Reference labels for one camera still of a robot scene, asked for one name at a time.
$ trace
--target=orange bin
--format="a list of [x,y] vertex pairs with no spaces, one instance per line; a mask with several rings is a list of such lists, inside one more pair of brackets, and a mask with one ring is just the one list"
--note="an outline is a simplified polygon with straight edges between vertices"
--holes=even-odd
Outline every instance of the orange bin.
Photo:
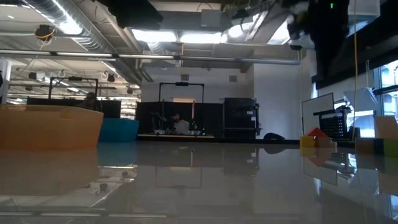
[[103,116],[71,106],[1,105],[0,149],[95,147]]

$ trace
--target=blue container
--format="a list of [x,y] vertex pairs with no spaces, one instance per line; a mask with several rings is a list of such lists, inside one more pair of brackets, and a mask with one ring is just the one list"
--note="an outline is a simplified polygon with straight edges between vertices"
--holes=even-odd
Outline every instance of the blue container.
[[105,118],[99,134],[99,142],[132,142],[136,140],[138,121]]

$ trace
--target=ceiling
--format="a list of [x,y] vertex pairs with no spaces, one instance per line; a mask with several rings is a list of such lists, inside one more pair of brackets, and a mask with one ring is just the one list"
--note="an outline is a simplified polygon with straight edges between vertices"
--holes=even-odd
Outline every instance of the ceiling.
[[[115,19],[113,16],[109,17],[108,12],[104,12],[96,5],[96,3],[89,0],[72,0],[72,2],[84,13],[84,15],[90,20],[101,35],[108,41],[118,53],[137,53],[140,50],[145,50],[145,53],[149,50],[145,42],[139,42],[134,40],[132,37],[130,43],[121,36],[118,27],[112,25],[110,19]],[[188,10],[188,8],[196,8],[197,11],[188,11],[189,15],[200,15],[202,9],[208,9],[210,4],[214,7],[221,7],[221,5],[227,5],[228,9],[231,5],[236,4],[236,1],[207,1],[202,3],[201,1],[151,1],[155,7],[167,6],[171,13],[178,13],[177,11]],[[239,6],[248,4],[250,1],[240,1]],[[280,9],[276,9],[276,12],[280,15]],[[171,43],[164,43],[164,47],[173,52],[174,54],[184,55],[196,55],[196,56],[213,56],[213,57],[237,57],[237,58],[282,58],[282,59],[296,59],[297,54],[291,51],[286,46],[269,46],[265,45],[276,29],[285,20],[285,15],[280,16],[278,19],[273,21],[265,20],[266,26],[270,29],[265,29],[265,26],[260,26],[260,29],[255,32],[253,40],[250,41],[239,41],[231,42],[230,44],[183,44],[175,45]],[[28,7],[8,7],[0,6],[0,49],[22,49],[22,50],[47,50],[54,52],[86,52],[86,50],[78,45],[73,39],[62,37],[63,34],[60,30],[57,31],[55,37],[51,43],[42,45],[41,41],[32,35],[34,30],[41,24],[52,25],[43,15],[37,11]],[[53,57],[26,57],[21,55],[2,55],[4,58],[12,60],[12,72],[11,72],[11,87],[10,93],[25,93],[25,94],[47,94],[48,88],[46,87],[35,87],[33,91],[26,91],[26,85],[48,85],[43,81],[30,80],[28,75],[29,72],[36,72],[42,70],[46,73],[46,76],[58,76],[57,74],[64,71],[66,76],[79,76],[84,78],[98,78],[100,86],[103,87],[99,92],[99,96],[134,96],[139,98],[141,95],[140,90],[135,90],[133,95],[127,94],[128,83],[122,76],[116,75],[114,83],[108,83],[106,75],[104,73],[114,73],[108,66],[101,61],[87,60],[83,58],[53,58]],[[136,70],[137,62],[134,59],[123,59],[123,62],[132,70]],[[143,64],[143,68],[151,71],[148,68],[175,68],[181,66],[181,63],[169,63],[165,61],[146,61]],[[202,61],[184,61],[182,63],[183,69],[189,73],[190,68],[229,68],[237,69],[241,72],[246,72],[248,66],[241,63],[226,63],[226,62],[202,62]],[[156,80],[156,74],[150,74]],[[89,86],[87,83],[82,83],[79,86]],[[65,93],[65,88],[54,90],[53,94],[62,95]],[[84,92],[80,92],[77,95],[84,95]]]

